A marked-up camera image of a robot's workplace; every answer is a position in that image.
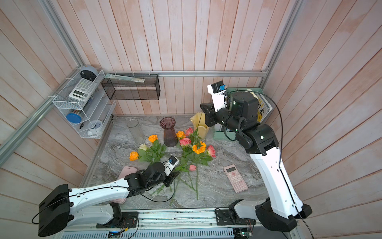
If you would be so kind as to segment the pink rose flower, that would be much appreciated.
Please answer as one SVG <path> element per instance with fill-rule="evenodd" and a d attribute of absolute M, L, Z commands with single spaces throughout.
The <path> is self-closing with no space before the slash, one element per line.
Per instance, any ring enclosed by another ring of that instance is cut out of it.
<path fill-rule="evenodd" d="M 189 138 L 185 137 L 183 139 L 180 139 L 179 143 L 181 147 L 189 147 L 192 144 L 192 141 Z"/>

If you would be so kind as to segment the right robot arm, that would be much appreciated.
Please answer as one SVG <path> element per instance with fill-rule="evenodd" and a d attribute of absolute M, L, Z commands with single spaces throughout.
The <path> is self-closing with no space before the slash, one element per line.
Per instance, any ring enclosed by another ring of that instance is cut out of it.
<path fill-rule="evenodd" d="M 234 205 L 240 218 L 257 219 L 270 231 L 291 232 L 297 219 L 306 219 L 312 209 L 297 196 L 282 162 L 282 147 L 273 129 L 258 122 L 258 99 L 250 91 L 211 92 L 212 103 L 201 104 L 206 125 L 220 124 L 235 132 L 235 139 L 256 164 L 269 197 L 259 205 L 242 200 Z"/>

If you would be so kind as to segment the orange marigold flower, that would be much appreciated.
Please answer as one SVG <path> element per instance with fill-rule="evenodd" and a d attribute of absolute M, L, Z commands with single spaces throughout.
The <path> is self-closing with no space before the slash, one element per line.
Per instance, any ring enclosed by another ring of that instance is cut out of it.
<path fill-rule="evenodd" d="M 207 153 L 207 145 L 201 140 L 192 141 L 189 147 L 181 147 L 178 142 L 177 147 L 182 150 L 180 156 L 180 164 L 175 168 L 175 171 L 179 171 L 178 168 L 184 165 L 195 165 L 196 171 L 180 172 L 180 180 L 186 183 L 196 193 L 196 198 L 199 198 L 199 167 L 208 166 L 209 162 L 213 160 Z"/>

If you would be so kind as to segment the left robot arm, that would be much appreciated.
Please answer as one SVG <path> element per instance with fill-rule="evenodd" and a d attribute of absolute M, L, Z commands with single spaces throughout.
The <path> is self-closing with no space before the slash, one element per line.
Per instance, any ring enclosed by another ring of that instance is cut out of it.
<path fill-rule="evenodd" d="M 38 235 L 54 235 L 67 226 L 96 223 L 116 227 L 121 223 L 122 212 L 111 204 L 106 210 L 92 211 L 87 208 L 96 204 L 143 195 L 158 184 L 169 187 L 178 172 L 174 169 L 179 161 L 170 158 L 164 163 L 155 162 L 147 169 L 131 173 L 124 178 L 87 188 L 72 188 L 67 184 L 57 186 L 40 204 Z"/>

